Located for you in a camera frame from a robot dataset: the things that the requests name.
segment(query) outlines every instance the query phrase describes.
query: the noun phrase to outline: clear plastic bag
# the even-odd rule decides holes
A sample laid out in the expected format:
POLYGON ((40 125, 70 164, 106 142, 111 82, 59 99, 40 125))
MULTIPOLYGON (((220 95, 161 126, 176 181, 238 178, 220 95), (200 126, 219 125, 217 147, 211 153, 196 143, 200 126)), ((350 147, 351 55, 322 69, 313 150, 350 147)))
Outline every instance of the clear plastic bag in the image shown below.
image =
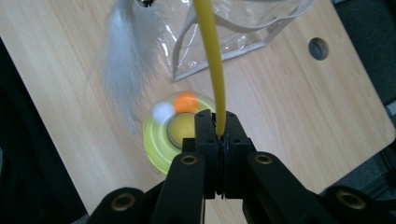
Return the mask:
MULTIPOLYGON (((314 0, 212 0, 223 60, 266 46, 314 0)), ((167 24, 161 39, 174 81, 207 67, 192 0, 157 1, 167 24)))

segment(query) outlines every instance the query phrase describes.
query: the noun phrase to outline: white feather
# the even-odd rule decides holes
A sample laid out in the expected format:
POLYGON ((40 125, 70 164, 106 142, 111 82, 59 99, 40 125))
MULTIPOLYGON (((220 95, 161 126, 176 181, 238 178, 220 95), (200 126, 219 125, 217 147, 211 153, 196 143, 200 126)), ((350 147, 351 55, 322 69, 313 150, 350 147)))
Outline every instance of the white feather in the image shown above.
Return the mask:
POLYGON ((141 7, 136 0, 117 0, 109 21, 102 80, 131 133, 144 86, 160 71, 163 21, 159 14, 155 3, 141 7))

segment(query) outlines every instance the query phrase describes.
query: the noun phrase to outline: wooden surface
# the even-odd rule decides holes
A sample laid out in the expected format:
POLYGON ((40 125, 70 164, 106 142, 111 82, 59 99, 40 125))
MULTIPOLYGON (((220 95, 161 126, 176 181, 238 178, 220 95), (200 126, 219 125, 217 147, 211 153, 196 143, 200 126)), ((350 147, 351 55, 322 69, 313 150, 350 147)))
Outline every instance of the wooden surface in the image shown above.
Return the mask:
MULTIPOLYGON (((106 104, 98 78, 111 0, 0 1, 0 35, 89 213, 110 191, 148 190, 165 176, 106 104)), ((270 46, 224 63, 227 108, 258 150, 277 155, 320 192, 395 137, 330 0, 318 0, 270 46), (323 38, 329 57, 308 42, 323 38)), ((166 93, 212 94, 208 71, 147 85, 141 119, 166 93)), ((215 200, 207 223, 242 223, 240 202, 215 200)))

